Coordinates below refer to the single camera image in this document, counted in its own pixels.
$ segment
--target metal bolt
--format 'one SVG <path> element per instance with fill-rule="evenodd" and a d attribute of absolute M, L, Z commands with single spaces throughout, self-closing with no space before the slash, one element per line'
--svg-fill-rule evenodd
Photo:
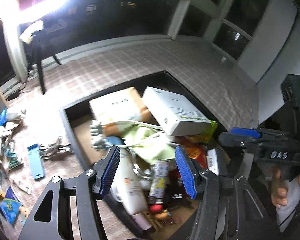
<path fill-rule="evenodd" d="M 94 170 L 90 169 L 90 170 L 86 170 L 86 175 L 87 176 L 91 176 L 94 173 Z"/>
<path fill-rule="evenodd" d="M 202 173 L 203 175 L 208 175 L 208 174 L 210 173 L 210 170 L 201 171 L 201 173 Z"/>
<path fill-rule="evenodd" d="M 54 176 L 51 180 L 53 183 L 57 183 L 60 181 L 60 177 L 59 176 Z"/>
<path fill-rule="evenodd" d="M 244 176 L 240 176 L 239 178 L 237 178 L 237 181 L 244 181 L 245 180 L 245 177 Z"/>

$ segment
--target white cord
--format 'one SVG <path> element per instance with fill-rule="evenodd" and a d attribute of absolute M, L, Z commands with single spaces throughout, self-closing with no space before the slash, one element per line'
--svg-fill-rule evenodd
<path fill-rule="evenodd" d="M 119 148 L 128 148 L 128 147 L 133 147 L 133 146 L 136 146 L 136 145 L 139 145 L 141 143 L 144 143 L 146 142 L 148 139 L 151 139 L 151 138 L 155 138 L 155 137 L 158 137 L 160 134 L 164 133 L 164 131 L 159 131 L 159 132 L 156 132 L 152 135 L 150 135 L 149 137 L 137 142 L 137 143 L 134 143 L 134 144 L 130 144 L 130 145 L 115 145 L 115 144 L 105 144 L 106 146 L 118 146 Z"/>
<path fill-rule="evenodd" d="M 145 127 L 153 128 L 153 129 L 156 129 L 156 130 L 163 130 L 163 128 L 159 125 L 154 125 L 154 124 L 149 124 L 149 123 L 139 122 L 139 121 L 134 121 L 134 120 L 124 120 L 124 121 L 116 121 L 116 122 L 110 122 L 110 123 L 102 123 L 102 125 L 120 124 L 120 123 L 127 123 L 127 122 L 143 125 Z"/>

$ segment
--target white bottle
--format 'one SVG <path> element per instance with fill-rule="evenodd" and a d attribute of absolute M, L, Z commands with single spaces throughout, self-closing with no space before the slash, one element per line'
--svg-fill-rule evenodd
<path fill-rule="evenodd" d="M 129 153 L 121 148 L 120 162 L 111 186 L 111 194 L 116 201 L 122 202 L 129 215 L 135 215 L 148 210 L 145 195 L 140 182 L 133 172 Z"/>

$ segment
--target floor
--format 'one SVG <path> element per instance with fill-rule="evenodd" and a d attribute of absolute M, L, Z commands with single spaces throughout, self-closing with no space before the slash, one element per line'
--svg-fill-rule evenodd
<path fill-rule="evenodd" d="M 33 182 L 26 159 L 26 147 L 34 143 L 51 143 L 66 133 L 59 109 L 96 91 L 161 70 L 169 71 L 183 83 L 227 128 L 250 127 L 254 97 L 243 82 L 231 71 L 215 50 L 190 42 L 153 42 L 134 45 L 83 57 L 44 72 L 47 93 L 42 95 L 37 79 L 28 82 L 24 93 L 9 102 L 9 111 L 26 109 L 24 126 L 15 134 L 16 149 L 26 160 L 24 168 L 14 175 L 32 182 L 33 193 L 17 190 L 19 197 L 31 209 L 40 193 L 54 175 L 63 179 L 75 177 L 83 170 L 74 155 L 61 155 L 44 163 L 45 179 Z M 133 235 L 99 201 L 100 214 L 108 239 L 127 239 Z M 75 200 L 72 200 L 75 221 Z M 80 239 L 73 222 L 75 239 Z M 21 224 L 7 229 L 10 240 L 18 238 Z"/>

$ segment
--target white wall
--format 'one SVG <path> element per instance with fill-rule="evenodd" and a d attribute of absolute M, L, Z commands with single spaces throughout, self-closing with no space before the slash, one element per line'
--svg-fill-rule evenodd
<path fill-rule="evenodd" d="M 255 82 L 270 67 L 284 45 L 297 14 L 291 0 L 270 0 L 253 40 L 241 54 L 238 65 Z"/>
<path fill-rule="evenodd" d="M 280 85 L 287 74 L 300 75 L 300 15 L 278 57 L 257 85 L 259 123 L 283 106 Z"/>

